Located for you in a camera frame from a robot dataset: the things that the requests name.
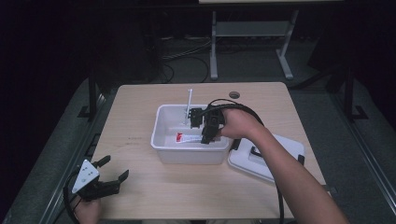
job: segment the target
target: metal frame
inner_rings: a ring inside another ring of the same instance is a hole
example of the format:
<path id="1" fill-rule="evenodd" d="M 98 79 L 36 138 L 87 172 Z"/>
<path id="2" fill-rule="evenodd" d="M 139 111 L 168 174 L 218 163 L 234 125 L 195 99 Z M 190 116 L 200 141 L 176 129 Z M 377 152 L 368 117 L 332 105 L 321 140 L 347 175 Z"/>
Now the metal frame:
<path id="1" fill-rule="evenodd" d="M 218 63 L 216 58 L 217 36 L 284 36 L 285 41 L 276 50 L 286 79 L 293 79 L 288 61 L 285 58 L 299 10 L 294 10 L 289 21 L 217 21 L 216 11 L 212 18 L 212 46 L 210 51 L 210 78 L 217 80 Z"/>
<path id="2" fill-rule="evenodd" d="M 96 110 L 97 110 L 97 105 L 96 105 L 96 82 L 95 82 L 95 77 L 94 73 L 90 72 L 89 77 L 88 77 L 88 88 L 89 88 L 89 98 L 90 98 L 90 105 L 89 106 L 83 106 L 81 110 L 79 111 L 78 118 L 88 118 L 88 122 L 93 121 L 95 115 L 96 115 Z"/>
<path id="3" fill-rule="evenodd" d="M 340 117 L 343 119 L 349 131 L 352 133 L 353 137 L 355 138 L 357 144 L 359 145 L 359 149 L 361 150 L 361 154 L 364 158 L 364 161 L 366 162 L 366 165 L 370 170 L 370 173 L 372 174 L 376 184 L 379 186 L 393 214 L 396 215 L 395 188 L 389 182 L 381 166 L 378 164 L 377 160 L 375 159 L 375 156 L 372 153 L 372 150 L 364 141 L 363 137 L 361 136 L 361 132 L 359 131 L 358 127 L 356 127 L 355 122 L 353 122 L 353 120 L 350 119 L 349 117 L 350 115 L 348 116 L 348 114 L 346 114 L 345 108 L 343 108 L 343 103 L 341 102 L 341 100 L 334 94 L 331 94 L 331 98 L 334 104 L 338 105 L 336 108 L 339 110 L 339 113 L 344 114 L 344 116 L 340 116 Z"/>
<path id="4" fill-rule="evenodd" d="M 105 104 L 105 102 L 106 102 L 105 97 L 102 94 L 100 94 L 99 97 L 96 98 L 94 102 L 95 105 L 97 105 L 95 111 L 100 113 L 101 108 Z M 56 213 L 60 211 L 60 207 L 63 204 L 62 188 L 64 186 L 66 178 L 73 172 L 73 170 L 76 169 L 78 163 L 80 162 L 80 159 L 84 158 L 84 153 L 85 153 L 84 149 L 91 144 L 89 136 L 92 135 L 93 133 L 93 128 L 95 123 L 97 122 L 98 117 L 99 116 L 92 115 L 92 120 L 85 127 L 83 135 L 78 140 L 78 144 L 76 146 L 75 151 L 73 152 L 67 165 L 64 167 L 64 173 L 62 174 L 60 181 L 55 187 L 55 190 L 51 193 L 49 204 L 47 205 L 47 208 L 45 209 L 39 223 L 52 223 L 54 217 L 56 216 Z"/>

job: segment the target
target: person's right hand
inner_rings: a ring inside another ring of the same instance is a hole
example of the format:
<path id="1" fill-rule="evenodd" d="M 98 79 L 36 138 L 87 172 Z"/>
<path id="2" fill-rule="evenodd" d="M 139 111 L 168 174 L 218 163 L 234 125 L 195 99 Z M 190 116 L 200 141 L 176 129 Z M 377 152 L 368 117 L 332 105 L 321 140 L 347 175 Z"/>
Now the person's right hand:
<path id="1" fill-rule="evenodd" d="M 86 202 L 77 197 L 78 205 L 75 209 L 75 215 L 80 224 L 97 224 L 102 212 L 101 200 L 96 199 Z"/>
<path id="2" fill-rule="evenodd" d="M 263 126 L 248 112 L 240 109 L 223 109 L 225 125 L 219 130 L 219 135 L 240 139 L 249 139 L 251 135 Z"/>

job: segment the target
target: plastic container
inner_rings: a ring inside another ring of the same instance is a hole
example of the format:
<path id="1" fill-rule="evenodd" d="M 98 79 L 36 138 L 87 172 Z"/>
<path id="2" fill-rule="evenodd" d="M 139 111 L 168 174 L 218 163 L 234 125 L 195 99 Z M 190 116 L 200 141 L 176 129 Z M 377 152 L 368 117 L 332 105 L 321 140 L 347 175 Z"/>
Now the plastic container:
<path id="1" fill-rule="evenodd" d="M 190 108 L 207 105 L 191 105 Z M 201 143 L 178 143 L 177 133 L 200 135 L 200 129 L 191 128 L 190 120 L 185 124 L 186 105 L 161 105 L 157 110 L 151 145 L 157 150 L 163 163 L 220 164 L 228 155 L 232 140 L 221 137 L 208 145 Z"/>

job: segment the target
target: white stick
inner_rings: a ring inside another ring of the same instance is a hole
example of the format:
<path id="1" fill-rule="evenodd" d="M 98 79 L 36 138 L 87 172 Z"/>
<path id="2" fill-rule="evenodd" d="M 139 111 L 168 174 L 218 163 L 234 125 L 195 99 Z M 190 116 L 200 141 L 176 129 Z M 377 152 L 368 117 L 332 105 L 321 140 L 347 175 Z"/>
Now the white stick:
<path id="1" fill-rule="evenodd" d="M 192 96 L 192 89 L 189 89 L 189 102 L 187 103 L 186 118 L 184 119 L 184 124 L 186 124 L 186 125 L 189 122 L 189 111 L 190 111 L 190 104 L 191 104 L 191 96 Z"/>

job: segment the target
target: black cable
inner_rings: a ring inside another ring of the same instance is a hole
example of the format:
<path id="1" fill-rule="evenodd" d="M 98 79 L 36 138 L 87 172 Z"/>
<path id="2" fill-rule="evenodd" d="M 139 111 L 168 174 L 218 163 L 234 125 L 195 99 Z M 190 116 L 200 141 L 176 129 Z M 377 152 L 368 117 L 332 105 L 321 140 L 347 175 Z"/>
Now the black cable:
<path id="1" fill-rule="evenodd" d="M 213 103 L 215 103 L 215 102 L 217 102 L 217 101 L 228 101 L 228 102 L 234 103 L 234 104 L 236 104 L 236 105 L 240 105 L 240 104 L 238 104 L 237 102 L 232 101 L 232 100 L 229 100 L 229 99 L 217 99 L 217 100 L 214 100 L 214 101 L 210 102 L 209 104 L 212 105 Z"/>
<path id="2" fill-rule="evenodd" d="M 74 206 L 74 208 L 73 208 L 73 213 L 75 212 L 77 206 L 81 203 L 81 201 L 82 201 L 82 198 L 80 198 L 80 199 L 78 200 L 78 202 L 76 203 L 76 205 Z"/>
<path id="3" fill-rule="evenodd" d="M 162 69 L 158 69 L 159 75 L 158 77 L 160 78 L 160 81 L 162 84 L 164 84 L 168 80 L 168 76 L 165 74 L 165 72 Z"/>
<path id="4" fill-rule="evenodd" d="M 72 172 L 72 174 L 69 177 L 67 177 L 67 180 L 66 180 L 66 182 L 64 184 L 64 207 L 65 207 L 65 209 L 67 211 L 67 215 L 69 215 L 69 217 L 72 219 L 73 223 L 75 223 L 75 224 L 79 224 L 79 222 L 78 222 L 76 216 L 74 215 L 74 212 L 73 212 L 73 210 L 72 210 L 72 208 L 70 206 L 70 202 L 69 202 L 69 183 L 70 183 L 70 180 L 73 178 L 73 176 L 75 176 L 77 174 L 78 174 L 78 170 Z"/>
<path id="5" fill-rule="evenodd" d="M 223 39 L 218 45 L 216 45 L 216 52 L 219 54 L 235 54 L 245 51 L 247 48 L 248 43 L 244 43 L 243 41 Z"/>
<path id="6" fill-rule="evenodd" d="M 275 186 L 277 192 L 277 200 L 279 204 L 279 224 L 283 224 L 283 221 L 285 219 L 285 207 L 283 205 L 283 196 L 282 196 L 282 192 L 280 192 L 280 189 L 277 187 L 276 183 Z"/>
<path id="7" fill-rule="evenodd" d="M 77 198 L 77 195 L 74 195 L 69 202 L 70 203 L 73 202 L 76 198 Z M 66 209 L 66 207 L 63 207 L 61 209 L 61 211 L 59 211 L 58 216 L 56 216 L 56 218 L 53 220 L 52 224 L 55 224 L 58 221 L 58 219 L 61 217 L 61 215 L 62 215 L 62 213 L 64 212 L 65 209 Z"/>
<path id="8" fill-rule="evenodd" d="M 184 52 L 177 53 L 177 54 L 174 54 L 174 55 L 166 55 L 166 56 L 163 56 L 163 59 L 164 59 L 164 60 L 172 60 L 172 59 L 184 57 L 184 56 L 187 56 L 187 55 L 190 55 L 190 54 L 199 52 L 199 51 L 201 51 L 201 50 L 208 49 L 208 48 L 211 46 L 210 44 L 211 44 L 211 41 L 209 40 L 209 41 L 207 41 L 205 44 L 203 44 L 203 45 L 201 45 L 201 46 L 198 46 L 198 47 L 195 47 L 195 48 L 193 48 L 193 49 L 189 49 L 189 50 L 186 50 L 186 51 L 184 51 Z"/>
<path id="9" fill-rule="evenodd" d="M 206 114 L 209 111 L 213 111 L 213 110 L 221 110 L 221 109 L 227 109 L 227 108 L 233 108 L 233 109 L 240 109 L 243 110 L 247 113 L 249 113 L 250 115 L 252 115 L 261 125 L 264 125 L 262 123 L 262 120 L 260 119 L 260 117 L 256 114 L 256 112 L 254 112 L 252 109 L 250 109 L 249 107 L 245 106 L 245 105 L 241 105 L 241 104 L 227 104 L 227 105 L 211 105 L 209 106 L 207 109 L 203 110 L 197 117 L 203 116 L 204 114 Z"/>
<path id="10" fill-rule="evenodd" d="M 172 79 L 174 78 L 175 70 L 168 64 L 164 64 L 163 66 L 169 68 L 172 71 L 172 75 L 169 79 L 168 79 L 168 76 L 165 74 L 165 72 L 163 72 L 163 75 L 165 76 L 165 81 L 164 82 L 162 81 L 162 82 L 163 82 L 163 84 L 167 84 L 167 83 L 171 82 Z"/>
<path id="11" fill-rule="evenodd" d="M 333 72 L 336 72 L 340 68 L 342 68 L 342 65 L 336 64 L 336 65 L 328 68 L 327 70 L 320 72 L 320 73 L 314 75 L 313 77 L 311 77 L 311 78 L 309 78 L 295 86 L 289 86 L 288 89 L 289 90 L 301 90 L 301 89 L 313 84 L 314 82 L 320 80 L 321 78 L 331 75 Z"/>
<path id="12" fill-rule="evenodd" d="M 202 81 L 200 81 L 200 83 L 204 83 L 206 81 L 206 79 L 209 77 L 209 66 L 207 65 L 207 63 L 204 60 L 202 60 L 200 58 L 197 58 L 197 57 L 190 56 L 190 57 L 177 57 L 177 58 L 174 58 L 174 59 L 168 59 L 166 61 L 172 62 L 172 61 L 181 60 L 181 59 L 194 59 L 194 60 L 198 60 L 201 63 L 203 63 L 204 66 L 205 66 L 206 72 L 205 72 L 204 79 L 202 79 Z"/>
<path id="13" fill-rule="evenodd" d="M 205 43 L 209 39 L 209 37 L 200 37 L 196 39 L 193 39 L 192 37 L 183 37 L 183 39 L 190 42 L 201 44 L 201 43 Z"/>

